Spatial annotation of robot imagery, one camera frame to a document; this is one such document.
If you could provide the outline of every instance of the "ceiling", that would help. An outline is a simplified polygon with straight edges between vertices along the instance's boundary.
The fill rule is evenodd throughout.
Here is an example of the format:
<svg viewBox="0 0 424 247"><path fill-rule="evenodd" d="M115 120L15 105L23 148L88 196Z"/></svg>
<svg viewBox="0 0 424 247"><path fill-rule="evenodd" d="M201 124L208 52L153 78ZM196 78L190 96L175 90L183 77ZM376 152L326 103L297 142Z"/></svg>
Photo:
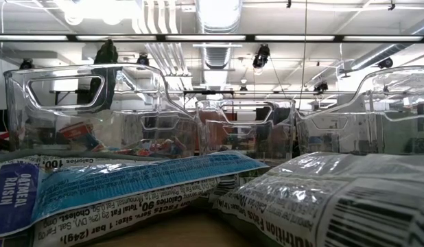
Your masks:
<svg viewBox="0 0 424 247"><path fill-rule="evenodd" d="M390 1L387 0L311 0L308 3L304 0L293 0L291 8L286 8L286 2L244 0L238 32L241 34L305 34L306 32L307 34L395 35L405 34L405 30L424 19L424 0L396 0L394 1L396 8L392 11L387 9L390 5ZM4 33L134 33L128 17L118 25L107 25L101 19L84 19L79 25L68 25L64 21L62 10L34 9L39 8L40 4L47 8L56 7L53 1L35 3L35 0L8 0L4 6L3 1L0 1L0 33L2 24ZM196 13L192 11L195 10L195 1L177 0L176 5L178 31L183 34L197 33ZM217 18L220 18L219 6L217 10L211 11L217 11ZM140 52L147 52L141 43L115 43L115 45L122 53L120 61L124 62L135 62ZM199 86L204 84L201 54L200 50L192 45L192 43L182 43L182 50L189 72L192 74L192 84ZM241 45L242 47L233 49L226 89L237 90L241 86L241 79L246 79L249 91L280 90L279 83L284 89L299 91L303 84L328 66L339 60L354 60L379 46L379 44L350 43L343 45L271 43L269 44L271 60L264 67L261 75L255 75L251 62L259 44L242 43ZM58 54L56 59L46 59L44 62L39 60L40 66L89 64L91 61L82 60L83 46L85 46L84 43L4 43L0 52L9 56L22 51L53 51ZM424 65L424 45L413 45L391 58L395 66ZM351 78L330 81L330 90L354 91L367 73L376 70L378 68L371 67L352 73Z"/></svg>

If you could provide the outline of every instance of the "wooden surface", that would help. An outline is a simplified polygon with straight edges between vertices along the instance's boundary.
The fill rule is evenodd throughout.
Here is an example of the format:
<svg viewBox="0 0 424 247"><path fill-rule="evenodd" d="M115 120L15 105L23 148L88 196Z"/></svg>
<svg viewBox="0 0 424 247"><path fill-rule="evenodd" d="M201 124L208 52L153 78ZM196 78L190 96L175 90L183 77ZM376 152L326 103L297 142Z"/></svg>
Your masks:
<svg viewBox="0 0 424 247"><path fill-rule="evenodd" d="M247 247L241 235L226 223L206 213L190 213L171 217L134 232L112 238L92 247L112 246L201 246Z"/></svg>

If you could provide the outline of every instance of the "clear plastic bin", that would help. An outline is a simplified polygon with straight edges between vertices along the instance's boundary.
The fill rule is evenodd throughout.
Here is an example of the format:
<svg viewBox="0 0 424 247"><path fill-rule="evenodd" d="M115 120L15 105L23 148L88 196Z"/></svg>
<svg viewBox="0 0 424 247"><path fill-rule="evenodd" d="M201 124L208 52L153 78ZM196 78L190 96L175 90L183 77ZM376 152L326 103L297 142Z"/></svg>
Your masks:
<svg viewBox="0 0 424 247"><path fill-rule="evenodd" d="M195 119L173 102L158 69L98 64L4 75L13 150L193 156Z"/></svg>
<svg viewBox="0 0 424 247"><path fill-rule="evenodd" d="M296 131L301 154L424 153L424 67L371 73L348 103L296 111Z"/></svg>
<svg viewBox="0 0 424 247"><path fill-rule="evenodd" d="M272 166L292 157L293 100L201 100L196 112L200 154L238 150Z"/></svg>

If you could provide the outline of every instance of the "fluorescent light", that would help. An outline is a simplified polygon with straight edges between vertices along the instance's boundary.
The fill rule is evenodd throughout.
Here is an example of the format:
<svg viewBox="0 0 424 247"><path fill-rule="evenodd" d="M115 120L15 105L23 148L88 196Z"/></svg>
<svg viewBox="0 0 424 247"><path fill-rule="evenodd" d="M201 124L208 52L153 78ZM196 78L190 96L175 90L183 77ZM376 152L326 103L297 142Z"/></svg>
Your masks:
<svg viewBox="0 0 424 247"><path fill-rule="evenodd" d="M323 35L256 35L255 40L264 41L332 41L334 36Z"/></svg>
<svg viewBox="0 0 424 247"><path fill-rule="evenodd" d="M345 36L344 41L420 41L423 36Z"/></svg>
<svg viewBox="0 0 424 247"><path fill-rule="evenodd" d="M99 36L99 35L78 35L76 36L78 40L81 41L105 41L108 39L114 41L134 41L134 40L156 40L154 35L145 35L145 36Z"/></svg>
<svg viewBox="0 0 424 247"><path fill-rule="evenodd" d="M222 40L222 41L238 41L245 40L245 35L216 35L216 34L200 34L200 35L167 35L167 40Z"/></svg>
<svg viewBox="0 0 424 247"><path fill-rule="evenodd" d="M43 40L43 41L64 41L65 35L3 35L0 34L0 40Z"/></svg>
<svg viewBox="0 0 424 247"><path fill-rule="evenodd" d="M193 44L192 47L195 48L230 48L230 47L238 47L241 48L242 45L236 45L236 44Z"/></svg>

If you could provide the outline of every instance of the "barcode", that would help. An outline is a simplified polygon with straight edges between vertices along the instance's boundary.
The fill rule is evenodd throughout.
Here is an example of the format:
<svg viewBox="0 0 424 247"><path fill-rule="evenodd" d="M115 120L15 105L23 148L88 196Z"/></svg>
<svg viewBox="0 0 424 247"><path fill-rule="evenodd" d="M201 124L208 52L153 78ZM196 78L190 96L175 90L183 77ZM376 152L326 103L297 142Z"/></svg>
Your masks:
<svg viewBox="0 0 424 247"><path fill-rule="evenodd" d="M223 176L223 177L220 177L220 183L218 183L218 186L213 191L213 194L217 196L223 196L230 190L234 189L235 187L236 187L236 180L234 175Z"/></svg>
<svg viewBox="0 0 424 247"><path fill-rule="evenodd" d="M406 193L354 187L334 208L325 246L404 246L418 200Z"/></svg>

